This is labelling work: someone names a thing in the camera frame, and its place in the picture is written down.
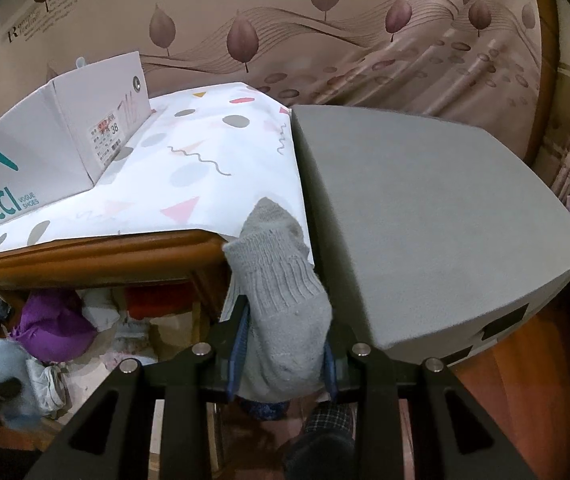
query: purple bag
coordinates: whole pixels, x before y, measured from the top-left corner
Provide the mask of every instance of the purple bag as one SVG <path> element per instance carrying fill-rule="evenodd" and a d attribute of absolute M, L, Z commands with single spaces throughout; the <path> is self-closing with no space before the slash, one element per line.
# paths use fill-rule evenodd
<path fill-rule="evenodd" d="M 82 301 L 74 290 L 34 290 L 10 338 L 40 361 L 59 363 L 80 357 L 97 333 L 81 309 Z"/>

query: gray sock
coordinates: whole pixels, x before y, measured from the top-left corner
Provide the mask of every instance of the gray sock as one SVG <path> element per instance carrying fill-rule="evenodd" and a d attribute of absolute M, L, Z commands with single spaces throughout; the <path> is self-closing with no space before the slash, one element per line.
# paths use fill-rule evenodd
<path fill-rule="evenodd" d="M 296 219 L 267 198 L 254 207 L 238 240 L 223 247 L 233 272 L 230 294 L 240 292 L 250 302 L 238 391 L 245 399 L 282 402 L 322 387 L 332 307 L 308 250 Z"/>

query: barcode label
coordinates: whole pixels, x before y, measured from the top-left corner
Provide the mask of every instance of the barcode label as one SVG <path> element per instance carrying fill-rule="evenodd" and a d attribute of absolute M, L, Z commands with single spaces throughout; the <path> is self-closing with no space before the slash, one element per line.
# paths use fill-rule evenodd
<path fill-rule="evenodd" d="M 122 144 L 122 131 L 115 112 L 107 114 L 98 124 L 90 128 L 90 139 L 96 159 L 106 167 Z"/>

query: metal bolt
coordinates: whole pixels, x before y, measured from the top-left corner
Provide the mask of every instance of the metal bolt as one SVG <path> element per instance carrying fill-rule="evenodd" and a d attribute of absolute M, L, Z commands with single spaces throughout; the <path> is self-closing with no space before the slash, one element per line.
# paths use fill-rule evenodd
<path fill-rule="evenodd" d="M 351 351 L 358 357 L 367 357 L 371 353 L 371 346 L 367 343 L 356 343 L 351 347 Z"/>
<path fill-rule="evenodd" d="M 118 368 L 120 368 L 120 371 L 124 374 L 130 374 L 132 372 L 135 372 L 138 368 L 138 361 L 135 359 L 125 359 L 124 361 L 120 362 Z"/>
<path fill-rule="evenodd" d="M 211 345 L 209 343 L 196 343 L 191 347 L 191 351 L 198 356 L 207 355 L 211 352 Z"/>
<path fill-rule="evenodd" d="M 430 357 L 425 361 L 425 368 L 427 368 L 427 370 L 430 372 L 437 374 L 438 372 L 441 372 L 445 369 L 445 364 L 443 361 L 436 357 Z"/>

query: wooden table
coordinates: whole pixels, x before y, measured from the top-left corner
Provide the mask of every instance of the wooden table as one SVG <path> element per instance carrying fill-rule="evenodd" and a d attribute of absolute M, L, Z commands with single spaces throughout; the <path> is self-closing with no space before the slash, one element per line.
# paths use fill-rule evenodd
<path fill-rule="evenodd" d="M 32 288 L 193 283 L 216 319 L 229 271 L 217 234 L 201 230 L 76 238 L 0 253 L 0 298 L 18 312 Z"/>

